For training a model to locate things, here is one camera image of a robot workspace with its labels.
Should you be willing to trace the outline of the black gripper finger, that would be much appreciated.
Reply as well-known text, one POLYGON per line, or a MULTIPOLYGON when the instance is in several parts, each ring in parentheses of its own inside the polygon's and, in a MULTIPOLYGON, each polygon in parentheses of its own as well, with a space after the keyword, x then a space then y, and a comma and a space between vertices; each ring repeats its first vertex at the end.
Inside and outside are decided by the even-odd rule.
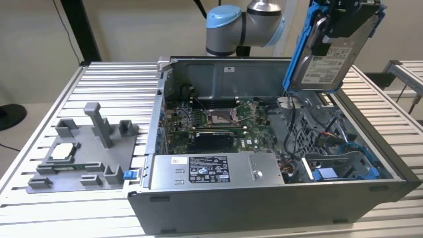
POLYGON ((325 38, 349 38, 380 10, 377 0, 315 0, 313 55, 325 56, 331 43, 325 38))

